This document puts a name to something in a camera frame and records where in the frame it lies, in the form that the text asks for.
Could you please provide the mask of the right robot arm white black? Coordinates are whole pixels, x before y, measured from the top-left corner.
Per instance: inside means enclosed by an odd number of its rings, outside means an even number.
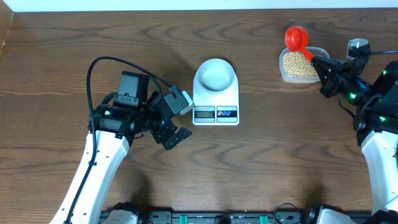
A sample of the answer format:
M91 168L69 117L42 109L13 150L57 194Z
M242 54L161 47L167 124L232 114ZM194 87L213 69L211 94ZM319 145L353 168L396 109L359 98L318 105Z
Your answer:
M351 113L358 146L365 156L373 198L367 223L397 223L397 62L389 62L373 84L360 76L374 53L368 44L350 47L346 60L314 56L326 98L340 94Z

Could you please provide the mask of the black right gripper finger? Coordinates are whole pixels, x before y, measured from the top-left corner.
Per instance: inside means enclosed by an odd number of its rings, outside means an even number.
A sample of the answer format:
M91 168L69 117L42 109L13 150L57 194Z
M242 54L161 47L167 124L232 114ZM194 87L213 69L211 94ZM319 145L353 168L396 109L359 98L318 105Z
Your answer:
M337 89L339 88L338 74L341 72L339 67L329 67L326 65L314 65L315 70L320 78L322 88Z
M314 56L312 58L312 65L316 70L350 70L351 64L345 60L337 60L332 58L325 58Z

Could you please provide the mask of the red measuring scoop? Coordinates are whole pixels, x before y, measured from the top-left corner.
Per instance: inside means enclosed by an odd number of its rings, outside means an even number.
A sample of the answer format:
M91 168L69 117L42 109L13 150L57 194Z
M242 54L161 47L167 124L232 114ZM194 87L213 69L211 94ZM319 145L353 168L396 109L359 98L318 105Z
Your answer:
M285 45L291 52L301 52L304 57L311 62L314 58L307 45L309 42L308 32L304 27L292 26L285 33Z

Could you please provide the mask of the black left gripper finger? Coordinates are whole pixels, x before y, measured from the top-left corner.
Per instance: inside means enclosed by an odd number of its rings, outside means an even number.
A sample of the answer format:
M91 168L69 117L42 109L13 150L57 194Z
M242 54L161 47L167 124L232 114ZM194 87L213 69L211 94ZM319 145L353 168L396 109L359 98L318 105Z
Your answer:
M162 145L166 151L169 151L173 149L180 141L181 139L178 136L172 136L168 140L164 141Z
M177 132L177 137L176 139L178 140L184 140L186 138L189 138L192 135L192 132L188 130L187 128L181 127L179 131Z

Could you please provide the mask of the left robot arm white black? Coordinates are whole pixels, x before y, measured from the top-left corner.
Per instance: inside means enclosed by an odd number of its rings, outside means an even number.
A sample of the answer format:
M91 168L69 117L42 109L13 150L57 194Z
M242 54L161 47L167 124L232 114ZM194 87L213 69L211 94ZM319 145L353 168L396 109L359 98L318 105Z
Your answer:
M148 94L150 76L122 72L119 90L90 113L83 157L52 223L98 223L114 175L135 138L151 133L156 143L171 150L190 137L172 118L193 108L186 91L177 86L163 96Z

